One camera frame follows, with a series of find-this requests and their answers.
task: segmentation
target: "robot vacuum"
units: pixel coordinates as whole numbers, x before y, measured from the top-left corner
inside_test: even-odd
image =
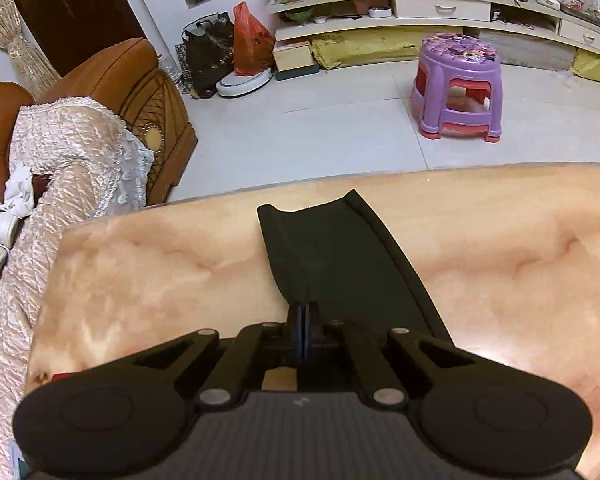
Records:
[[[231,72],[216,84],[216,89],[222,97],[240,97],[262,88],[272,77],[273,70],[270,68],[256,75],[236,75]]]

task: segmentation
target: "black cloth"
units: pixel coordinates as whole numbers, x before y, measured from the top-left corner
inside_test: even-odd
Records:
[[[258,208],[269,264],[289,304],[315,301],[327,322],[400,326],[451,343],[436,307],[402,250],[355,191],[297,212]]]

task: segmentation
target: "drawer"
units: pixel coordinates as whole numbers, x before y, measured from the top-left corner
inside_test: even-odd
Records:
[[[578,25],[577,23],[562,20],[560,36],[584,45],[593,46],[600,50],[600,33]]]
[[[397,18],[491,19],[491,4],[475,0],[395,0],[394,11]]]

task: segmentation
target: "white tile floor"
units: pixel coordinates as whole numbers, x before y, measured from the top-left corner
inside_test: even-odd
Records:
[[[503,66],[502,140],[428,140],[410,115],[416,62],[271,81],[248,96],[185,97],[200,140],[170,200],[369,171],[600,162],[600,84]]]

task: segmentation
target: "purple stool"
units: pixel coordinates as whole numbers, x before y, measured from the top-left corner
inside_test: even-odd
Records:
[[[448,89],[466,89],[466,97],[480,105],[486,98],[489,110],[449,109]],[[500,56],[495,49],[471,36],[439,32],[422,41],[418,75],[411,98],[420,121],[420,133],[439,139],[440,130],[485,132],[487,142],[498,142],[502,134],[502,78]]]

